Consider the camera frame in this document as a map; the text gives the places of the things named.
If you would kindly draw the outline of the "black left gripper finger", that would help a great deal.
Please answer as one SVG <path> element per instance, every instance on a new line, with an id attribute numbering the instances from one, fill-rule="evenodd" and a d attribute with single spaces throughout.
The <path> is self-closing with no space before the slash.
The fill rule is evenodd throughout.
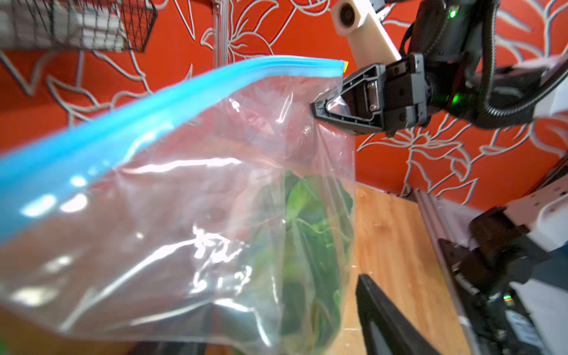
<path id="1" fill-rule="evenodd" d="M 438 354 L 369 275 L 356 283 L 356 306 L 367 354 Z"/>

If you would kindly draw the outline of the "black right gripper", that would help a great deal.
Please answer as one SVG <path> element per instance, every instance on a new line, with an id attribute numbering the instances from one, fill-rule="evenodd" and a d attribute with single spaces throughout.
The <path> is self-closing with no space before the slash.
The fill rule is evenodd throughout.
<path id="1" fill-rule="evenodd" d="M 314 118 L 352 135 L 393 133 L 427 124 L 431 97 L 421 53 L 372 64 L 343 80 L 340 89 L 311 103 Z"/>

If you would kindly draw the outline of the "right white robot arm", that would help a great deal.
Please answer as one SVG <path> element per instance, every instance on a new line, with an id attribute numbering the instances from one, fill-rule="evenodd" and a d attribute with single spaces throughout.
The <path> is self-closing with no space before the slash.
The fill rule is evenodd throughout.
<path id="1" fill-rule="evenodd" d="M 567 151 L 565 1 L 336 1 L 331 16 L 358 69 L 418 57 L 424 102 L 374 84 L 356 141 L 356 178 L 407 197 L 471 207 L 519 196 Z"/>

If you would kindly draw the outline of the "white button box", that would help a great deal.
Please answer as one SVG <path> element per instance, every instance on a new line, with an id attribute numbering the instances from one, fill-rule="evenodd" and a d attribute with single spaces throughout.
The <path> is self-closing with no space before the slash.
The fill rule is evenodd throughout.
<path id="1" fill-rule="evenodd" d="M 121 52 L 128 40 L 119 13 L 107 8 L 62 8 L 53 15 L 53 37 L 65 47 Z"/>

